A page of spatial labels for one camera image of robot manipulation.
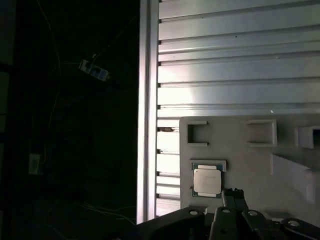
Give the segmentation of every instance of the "screw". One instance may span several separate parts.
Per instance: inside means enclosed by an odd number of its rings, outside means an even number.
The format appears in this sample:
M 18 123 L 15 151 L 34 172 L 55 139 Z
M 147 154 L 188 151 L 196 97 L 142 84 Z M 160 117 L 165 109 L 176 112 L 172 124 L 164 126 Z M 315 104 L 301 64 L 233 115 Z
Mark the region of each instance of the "screw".
M 250 216 L 257 216 L 258 215 L 258 213 L 256 213 L 255 211 L 248 211 L 248 214 Z
M 298 227 L 300 224 L 297 221 L 289 221 L 288 224 L 290 224 L 290 226 L 292 227 Z
M 191 215 L 197 215 L 197 214 L 198 214 L 198 212 L 197 212 L 197 211 L 194 211 L 194 210 L 191 210 L 189 213 L 190 213 Z

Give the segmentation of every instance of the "gray plastic tray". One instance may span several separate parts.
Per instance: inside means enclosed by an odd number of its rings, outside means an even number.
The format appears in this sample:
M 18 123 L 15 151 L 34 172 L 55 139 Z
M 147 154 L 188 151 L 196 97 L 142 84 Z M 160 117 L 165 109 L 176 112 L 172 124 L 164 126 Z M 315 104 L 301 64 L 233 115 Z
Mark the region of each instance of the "gray plastic tray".
M 297 127 L 319 125 L 319 114 L 183 117 L 179 124 L 181 208 L 222 205 L 220 198 L 193 196 L 192 163 L 214 165 L 215 160 L 225 160 L 222 189 L 243 189 L 250 209 L 274 213 L 275 218 L 293 216 L 319 223 L 318 205 L 281 176 L 272 175 L 271 165 L 273 154 L 320 169 L 318 142 L 314 149 L 297 146 Z

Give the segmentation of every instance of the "corrugated metal panel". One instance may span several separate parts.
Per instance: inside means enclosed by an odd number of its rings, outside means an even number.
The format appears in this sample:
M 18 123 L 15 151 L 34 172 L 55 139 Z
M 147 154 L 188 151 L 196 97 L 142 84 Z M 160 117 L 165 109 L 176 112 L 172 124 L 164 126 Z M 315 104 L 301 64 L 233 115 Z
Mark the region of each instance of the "corrugated metal panel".
M 179 200 L 170 200 L 170 199 L 156 199 L 156 215 L 163 216 L 171 212 L 177 211 L 180 209 Z
M 320 56 L 160 66 L 159 83 L 314 78 Z
M 180 174 L 179 155 L 158 154 L 156 170 L 161 173 Z
M 156 186 L 157 194 L 166 194 L 166 195 L 175 195 L 180 196 L 180 187 L 179 186 Z
M 319 12 L 312 0 L 159 3 L 158 127 L 184 116 L 320 113 Z M 179 133 L 158 131 L 156 142 L 157 171 L 177 173 Z M 172 182 L 156 193 L 156 215 L 179 209 Z
M 223 3 L 212 0 L 166 1 L 159 4 L 159 19 L 243 10 L 294 2 L 306 2 L 306 0 L 223 0 Z
M 316 26 L 319 12 L 320 5 L 309 5 L 166 21 L 159 24 L 159 40 Z
M 179 148 L 179 132 L 160 131 L 157 133 L 157 149 L 169 152 L 179 152 Z
M 179 119 L 158 119 L 158 128 L 178 128 Z
M 157 176 L 156 183 L 158 185 L 180 185 L 180 178 L 179 177 L 169 177 L 169 176 Z

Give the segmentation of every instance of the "cable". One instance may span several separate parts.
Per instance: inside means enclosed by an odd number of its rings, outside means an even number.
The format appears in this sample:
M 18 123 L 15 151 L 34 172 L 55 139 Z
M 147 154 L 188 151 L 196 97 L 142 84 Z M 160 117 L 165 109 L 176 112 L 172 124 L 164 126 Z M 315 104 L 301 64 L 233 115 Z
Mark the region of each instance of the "cable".
M 61 62 L 60 62 L 60 55 L 59 55 L 59 52 L 58 52 L 58 48 L 57 48 L 57 45 L 56 45 L 56 40 L 55 40 L 55 35 L 54 33 L 52 32 L 52 28 L 51 28 L 51 24 L 48 20 L 48 17 L 47 15 L 45 14 L 43 8 L 41 7 L 41 4 L 39 2 L 39 0 L 36 0 L 36 2 L 38 3 L 38 6 L 40 8 L 40 11 L 48 25 L 48 28 L 49 28 L 49 31 L 50 31 L 50 35 L 51 35 L 51 39 L 52 39 L 52 43 L 53 43 L 53 47 L 54 47 L 54 50 L 55 50 L 55 54 L 56 54 L 56 59 L 58 61 L 58 71 L 59 71 L 59 75 L 61 76 Z
M 64 62 L 64 63 L 61 63 L 60 65 L 79 65 L 79 64 L 80 64 L 79 62 Z M 57 68 L 58 68 L 58 65 L 55 66 L 55 67 L 48 73 L 48 75 L 52 74 Z
M 87 207 L 85 205 L 81 205 L 79 203 L 76 202 L 76 204 L 84 209 L 87 209 L 87 210 L 91 210 L 91 211 L 94 211 L 94 212 L 97 212 L 97 213 L 100 213 L 100 214 L 103 214 L 105 216 L 108 216 L 108 215 L 113 215 L 113 216 L 118 216 L 118 217 L 121 217 L 122 219 L 125 219 L 127 220 L 128 222 L 130 222 L 132 225 L 136 225 L 133 221 L 131 221 L 128 217 L 126 216 L 123 216 L 121 214 L 117 214 L 117 213 L 112 213 L 112 212 L 106 212 L 106 211 L 100 211 L 94 207 Z
M 92 204 L 90 204 L 88 202 L 84 202 L 84 205 L 86 205 L 88 207 L 96 208 L 96 209 L 106 210 L 108 212 L 117 212 L 117 211 L 120 211 L 120 210 L 123 210 L 123 209 L 130 209 L 130 208 L 135 208 L 136 207 L 136 206 L 124 206 L 124 207 L 120 207 L 120 208 L 117 208 L 117 209 L 107 209 L 107 208 L 104 208 L 104 207 L 101 207 L 101 206 L 92 205 Z
M 94 65 L 94 63 L 96 62 L 97 58 L 99 58 L 105 51 L 108 50 L 108 48 L 110 48 L 110 46 L 112 44 L 114 44 L 114 42 L 125 32 L 125 30 L 130 26 L 130 24 L 137 18 L 139 14 L 137 13 L 136 15 L 133 16 L 133 18 L 131 18 L 131 20 L 127 23 L 127 25 L 115 36 L 115 38 L 110 42 L 110 44 L 103 49 L 101 52 L 99 52 L 97 55 L 93 55 L 94 58 L 92 60 L 91 66 Z
M 57 205 L 57 203 L 59 202 L 59 200 L 55 201 L 53 203 L 53 205 L 49 208 L 49 211 L 46 213 L 46 215 L 44 216 L 44 224 L 47 225 L 49 228 L 51 228 L 52 230 L 54 230 L 57 234 L 60 235 L 61 238 L 63 238 L 64 240 L 74 240 L 72 238 L 67 238 L 65 237 L 61 232 L 59 232 L 56 228 L 54 228 L 53 226 L 51 226 L 49 223 L 47 223 L 47 217 L 49 216 L 50 212 L 52 211 L 52 209 Z
M 58 48 L 57 48 L 57 45 L 56 45 L 56 40 L 55 40 L 55 35 L 52 31 L 52 28 L 51 28 L 51 24 L 48 20 L 48 17 L 47 15 L 45 14 L 43 8 L 41 7 L 41 4 L 39 2 L 39 0 L 36 0 L 36 2 L 38 3 L 38 6 L 40 8 L 40 11 L 48 25 L 48 28 L 49 28 L 49 31 L 50 31 L 50 35 L 51 35 L 51 40 L 52 40 L 52 43 L 53 43 L 53 47 L 54 47 L 54 50 L 55 50 L 55 54 L 56 54 L 56 59 L 57 59 L 57 62 L 58 62 L 58 72 L 59 72 L 59 76 L 61 77 L 62 73 L 61 73 L 61 61 L 60 61 L 60 55 L 59 55 L 59 51 L 58 51 Z M 57 100 L 58 100 L 58 97 L 59 97 L 59 93 L 60 93 L 60 86 L 58 88 L 58 91 L 56 93 L 56 96 L 55 96 L 55 100 L 54 100 L 54 104 L 53 104 L 53 107 L 52 107 L 52 111 L 51 111 L 51 114 L 50 114 L 50 118 L 49 118 L 49 123 L 48 123 L 48 127 L 50 128 L 50 125 L 51 125 L 51 121 L 52 121 L 52 116 L 54 114 L 54 111 L 55 111 L 55 108 L 56 108 L 56 104 L 57 104 Z M 44 158 L 43 158 L 43 163 L 46 162 L 46 145 L 44 144 Z

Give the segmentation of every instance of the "white wire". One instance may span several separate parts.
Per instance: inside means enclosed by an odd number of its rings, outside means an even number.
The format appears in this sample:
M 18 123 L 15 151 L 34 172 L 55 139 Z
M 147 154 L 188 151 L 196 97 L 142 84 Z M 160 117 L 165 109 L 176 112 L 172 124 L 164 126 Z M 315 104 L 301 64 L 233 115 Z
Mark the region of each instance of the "white wire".
M 60 64 L 61 65 L 80 65 L 79 62 L 63 62 Z M 59 66 L 55 66 L 49 73 L 48 75 L 52 74 Z
M 97 208 L 94 208 L 94 207 L 88 207 L 87 205 L 81 205 L 79 203 L 76 202 L 76 204 L 84 209 L 87 209 L 87 210 L 91 210 L 91 211 L 94 211 L 94 212 L 97 212 L 97 213 L 101 213 L 105 216 L 108 216 L 108 215 L 113 215 L 113 216 L 118 216 L 118 217 L 121 217 L 122 219 L 125 219 L 127 220 L 128 222 L 130 222 L 132 225 L 136 225 L 133 221 L 131 221 L 129 218 L 127 218 L 126 216 L 123 216 L 121 214 L 117 214 L 117 213 L 112 213 L 112 212 L 107 212 L 107 211 L 100 211 L 98 210 Z
M 46 215 L 44 216 L 44 223 L 45 225 L 47 225 L 49 228 L 51 228 L 52 230 L 54 230 L 57 234 L 60 235 L 61 238 L 63 238 L 64 240 L 75 240 L 74 238 L 67 238 L 66 236 L 64 236 L 60 231 L 58 231 L 56 228 L 54 228 L 53 226 L 51 226 L 49 223 L 47 223 L 47 217 L 49 216 L 50 212 L 52 211 L 52 209 L 54 209 L 54 207 L 57 205 L 57 203 L 59 202 L 59 200 L 55 201 L 53 203 L 53 205 L 50 207 L 49 211 L 46 213 Z
M 130 209 L 130 208 L 135 208 L 136 207 L 136 206 L 124 206 L 124 207 L 120 207 L 120 208 L 117 208 L 117 209 L 108 209 L 108 208 L 105 208 L 105 207 L 92 205 L 92 204 L 90 204 L 88 202 L 84 202 L 84 205 L 86 205 L 88 207 L 91 207 L 91 208 L 103 209 L 103 210 L 106 210 L 108 212 L 117 212 L 117 211 L 120 211 L 120 210 L 123 210 L 123 209 Z

